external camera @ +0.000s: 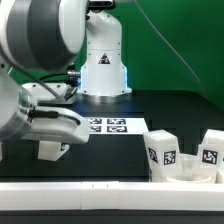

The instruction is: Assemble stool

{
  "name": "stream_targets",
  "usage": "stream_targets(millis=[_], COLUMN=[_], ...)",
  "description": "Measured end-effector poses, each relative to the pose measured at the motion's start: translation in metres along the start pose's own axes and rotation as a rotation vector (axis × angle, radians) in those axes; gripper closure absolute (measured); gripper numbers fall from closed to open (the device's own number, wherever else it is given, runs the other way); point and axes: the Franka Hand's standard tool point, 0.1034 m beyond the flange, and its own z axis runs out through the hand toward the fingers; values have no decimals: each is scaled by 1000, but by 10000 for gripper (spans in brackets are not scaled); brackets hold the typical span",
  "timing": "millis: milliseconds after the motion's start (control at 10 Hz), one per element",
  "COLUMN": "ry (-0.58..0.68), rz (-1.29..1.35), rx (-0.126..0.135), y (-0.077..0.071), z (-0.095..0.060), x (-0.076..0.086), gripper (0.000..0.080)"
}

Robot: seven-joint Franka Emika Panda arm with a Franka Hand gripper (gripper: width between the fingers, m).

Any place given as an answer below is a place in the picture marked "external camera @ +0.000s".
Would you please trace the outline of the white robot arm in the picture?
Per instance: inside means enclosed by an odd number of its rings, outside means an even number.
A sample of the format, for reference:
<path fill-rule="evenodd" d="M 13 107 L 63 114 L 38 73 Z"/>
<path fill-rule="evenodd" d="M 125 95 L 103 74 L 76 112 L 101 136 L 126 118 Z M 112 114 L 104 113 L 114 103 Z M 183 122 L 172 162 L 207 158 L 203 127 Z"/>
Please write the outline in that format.
<path fill-rule="evenodd" d="M 89 122 L 60 107 L 37 104 L 8 74 L 14 67 L 56 72 L 75 61 L 83 45 L 78 93 L 95 102 L 131 92 L 121 60 L 122 27 L 108 14 L 120 0 L 0 0 L 0 142 L 32 139 L 83 144 Z"/>

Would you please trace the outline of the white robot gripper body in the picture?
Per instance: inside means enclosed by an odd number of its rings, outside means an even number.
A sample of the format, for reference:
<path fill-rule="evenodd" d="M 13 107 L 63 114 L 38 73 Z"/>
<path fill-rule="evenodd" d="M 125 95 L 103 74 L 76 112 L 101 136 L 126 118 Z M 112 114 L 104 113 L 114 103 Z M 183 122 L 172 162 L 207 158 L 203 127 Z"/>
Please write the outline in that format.
<path fill-rule="evenodd" d="M 52 141 L 70 144 L 84 144 L 89 140 L 90 123 L 80 114 L 67 109 L 77 99 L 77 88 L 59 82 L 48 83 L 65 101 L 57 100 L 50 92 L 37 83 L 26 83 L 26 89 L 38 105 L 34 109 L 31 130 L 24 139 Z"/>

